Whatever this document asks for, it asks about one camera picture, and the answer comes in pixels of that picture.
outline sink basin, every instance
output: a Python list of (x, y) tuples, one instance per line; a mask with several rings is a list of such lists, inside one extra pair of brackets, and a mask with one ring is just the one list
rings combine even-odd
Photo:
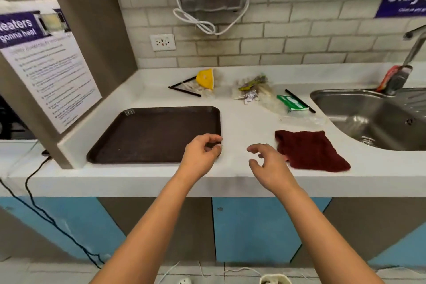
[(389, 97), (369, 90), (320, 90), (312, 100), (346, 135), (392, 151), (426, 150), (426, 89)]

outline white outlet plate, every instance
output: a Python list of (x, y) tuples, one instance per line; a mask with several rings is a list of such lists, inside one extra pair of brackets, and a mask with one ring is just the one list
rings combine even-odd
[(173, 34), (150, 35), (153, 51), (173, 51), (176, 49)]

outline paper notice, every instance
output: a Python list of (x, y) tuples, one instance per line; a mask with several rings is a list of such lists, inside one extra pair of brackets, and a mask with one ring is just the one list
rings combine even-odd
[(0, 51), (62, 133), (101, 94), (57, 1), (14, 4), (37, 8), (0, 15)]

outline brown serving tray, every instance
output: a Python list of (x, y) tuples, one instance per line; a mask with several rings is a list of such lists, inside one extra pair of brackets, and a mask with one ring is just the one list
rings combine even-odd
[(215, 107), (127, 109), (93, 145), (87, 161), (180, 163), (185, 146), (195, 136), (205, 133), (221, 134), (220, 111)]

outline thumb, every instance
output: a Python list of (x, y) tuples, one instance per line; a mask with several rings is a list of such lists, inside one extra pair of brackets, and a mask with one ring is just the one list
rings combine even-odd
[(216, 144), (215, 146), (213, 146), (213, 148), (211, 149), (211, 151), (209, 151), (208, 153), (212, 156), (214, 156), (214, 158), (218, 158), (220, 153), (222, 152), (222, 145), (221, 144)]
[(255, 159), (250, 159), (248, 161), (248, 165), (250, 165), (250, 168), (254, 174), (254, 176), (258, 176), (262, 173), (262, 167), (259, 165), (259, 163)]

